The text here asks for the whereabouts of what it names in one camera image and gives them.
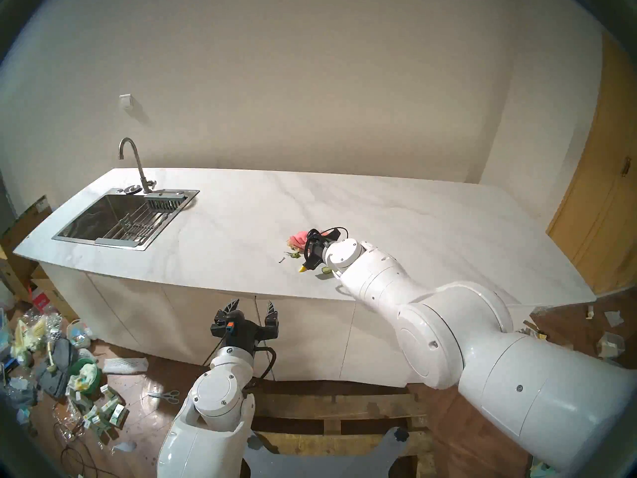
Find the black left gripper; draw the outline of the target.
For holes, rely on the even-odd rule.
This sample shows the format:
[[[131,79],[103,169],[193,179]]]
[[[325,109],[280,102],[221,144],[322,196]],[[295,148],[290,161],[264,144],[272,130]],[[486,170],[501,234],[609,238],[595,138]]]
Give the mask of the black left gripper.
[[[254,352],[261,342],[278,338],[278,311],[272,301],[268,301],[267,304],[265,332],[261,326],[247,319],[241,310],[237,310],[239,302],[239,299],[233,299],[223,309],[218,310],[210,326],[213,336],[224,336],[222,348]]]

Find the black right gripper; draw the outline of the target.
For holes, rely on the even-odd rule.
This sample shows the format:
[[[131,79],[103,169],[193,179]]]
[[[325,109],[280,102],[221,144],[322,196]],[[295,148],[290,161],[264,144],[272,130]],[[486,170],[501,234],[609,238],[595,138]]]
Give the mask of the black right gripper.
[[[317,266],[327,266],[326,253],[332,240],[311,240],[310,253],[304,262],[305,270],[315,270]]]

